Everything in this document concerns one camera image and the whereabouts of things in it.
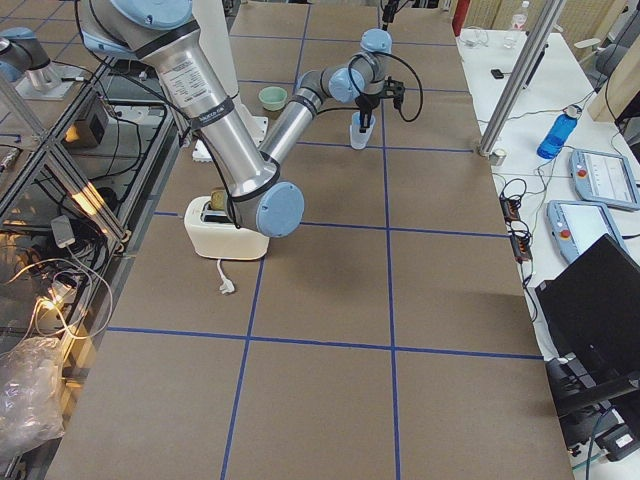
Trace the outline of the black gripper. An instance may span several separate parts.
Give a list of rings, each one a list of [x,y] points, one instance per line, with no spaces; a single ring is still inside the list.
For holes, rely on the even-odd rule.
[[[355,99],[359,108],[358,130],[360,133],[367,133],[374,123],[373,111],[379,106],[382,100],[395,98],[395,83],[384,82],[383,87],[376,93],[360,93]]]
[[[386,2],[380,2],[383,23],[392,23],[394,21],[395,15],[399,9],[399,4],[399,0],[387,0]]]

